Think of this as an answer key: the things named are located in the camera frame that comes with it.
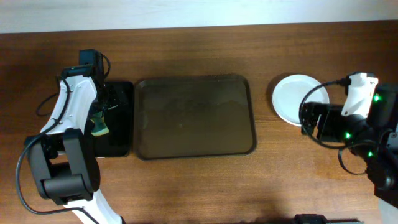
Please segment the black cable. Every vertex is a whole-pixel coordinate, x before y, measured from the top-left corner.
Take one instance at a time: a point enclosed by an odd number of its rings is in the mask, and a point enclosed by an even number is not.
[[[385,129],[385,130],[381,133],[380,138],[379,138],[379,145],[381,145],[381,141],[383,140],[384,136],[385,136],[387,133],[390,133],[390,132],[393,132],[393,130],[392,130],[391,128],[387,128],[387,129]]]
[[[305,104],[306,100],[308,99],[308,97],[310,97],[310,95],[311,95],[313,92],[317,91],[318,89],[320,89],[320,88],[322,88],[322,87],[326,87],[326,86],[329,86],[329,85],[336,85],[336,84],[339,84],[339,85],[340,85],[340,84],[344,83],[345,81],[346,81],[346,79],[344,78],[344,79],[341,79],[341,80],[335,80],[335,81],[331,81],[331,82],[322,83],[321,85],[316,86],[315,88],[313,88],[312,90],[310,90],[310,91],[304,96],[303,100],[301,101],[300,107],[299,107],[298,117],[299,117],[300,124],[301,124],[301,127],[302,127],[304,133],[305,133],[312,141],[314,141],[314,142],[317,143],[318,145],[323,146],[323,147],[328,148],[328,149],[346,149],[346,148],[349,148],[349,147],[355,147],[355,146],[357,146],[357,144],[375,144],[374,141],[360,141],[360,142],[357,142],[357,143],[354,143],[354,144],[344,144],[344,145],[342,145],[342,146],[331,146],[331,145],[329,145],[329,144],[325,144],[325,143],[319,141],[318,139],[316,139],[315,137],[313,137],[311,134],[309,134],[308,131],[307,131],[307,128],[306,128],[305,125],[303,124],[303,118],[302,118],[303,107],[304,107],[304,104]]]
[[[363,145],[369,145],[369,144],[374,144],[375,146],[379,145],[379,143],[376,143],[376,142],[374,142],[372,140],[363,140],[363,141],[360,141],[360,142],[352,145],[351,147],[363,146]],[[351,172],[350,170],[348,170],[347,167],[344,165],[344,162],[343,162],[343,152],[344,152],[344,149],[339,149],[338,150],[338,156],[337,156],[338,162],[340,163],[340,166],[341,166],[341,168],[343,168],[343,170],[345,170],[347,173],[352,174],[352,175],[363,175],[363,174],[366,173],[365,171],[362,172],[362,173],[354,173],[354,172]]]
[[[59,93],[54,93],[52,95],[50,95],[49,97],[47,97],[46,99],[44,99],[36,108],[36,115],[37,116],[48,116],[51,114],[51,112],[49,113],[45,113],[45,114],[40,114],[40,109],[42,108],[42,106],[48,101],[51,100],[51,98],[57,96]]]
[[[17,194],[19,197],[19,200],[21,201],[22,205],[30,212],[32,212],[33,214],[36,215],[51,215],[51,214],[56,214],[56,213],[61,213],[61,212],[69,212],[69,211],[80,211],[82,213],[84,213],[91,221],[93,221],[95,224],[99,224],[88,212],[86,212],[84,210],[84,208],[80,208],[80,207],[75,207],[75,208],[64,208],[64,209],[59,209],[59,210],[52,210],[52,211],[46,211],[46,212],[41,212],[41,211],[36,211],[33,208],[31,208],[27,202],[25,201],[24,196],[22,195],[22,190],[21,190],[21,183],[19,181],[19,173],[21,171],[21,165],[22,165],[22,161],[24,160],[25,155],[27,154],[27,152],[29,151],[29,149],[38,141],[40,140],[43,136],[45,136],[49,131],[51,131],[53,128],[55,128],[59,122],[61,121],[61,119],[63,118],[63,115],[65,114],[67,107],[68,107],[68,103],[69,103],[69,98],[70,98],[70,87],[68,82],[66,81],[65,78],[60,77],[60,79],[64,82],[64,84],[66,85],[67,88],[67,99],[65,100],[65,104],[63,105],[63,108],[61,110],[60,116],[55,119],[53,125],[51,125],[49,128],[47,128],[46,130],[42,131],[40,134],[36,135],[33,137],[33,139],[26,145],[26,147],[24,148],[22,154],[19,156],[18,158],[18,163],[17,163],[17,168],[16,168],[16,188],[17,188]]]
[[[106,78],[106,77],[108,77],[109,73],[111,72],[111,61],[109,61],[107,56],[105,56],[105,55],[102,55],[102,56],[105,58],[106,63],[108,64],[108,71],[106,71],[105,76],[104,76],[104,78]]]

